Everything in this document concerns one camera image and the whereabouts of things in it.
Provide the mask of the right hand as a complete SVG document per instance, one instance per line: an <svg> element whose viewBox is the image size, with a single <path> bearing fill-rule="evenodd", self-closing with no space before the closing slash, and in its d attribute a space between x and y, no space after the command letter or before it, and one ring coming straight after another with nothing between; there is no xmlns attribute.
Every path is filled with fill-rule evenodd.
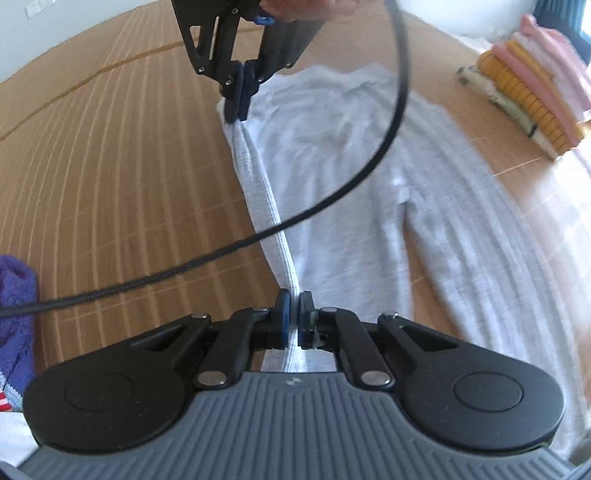
<svg viewBox="0 0 591 480"><path fill-rule="evenodd" d="M263 11L280 21L332 20L352 15L365 1L356 0L264 0Z"/></svg>

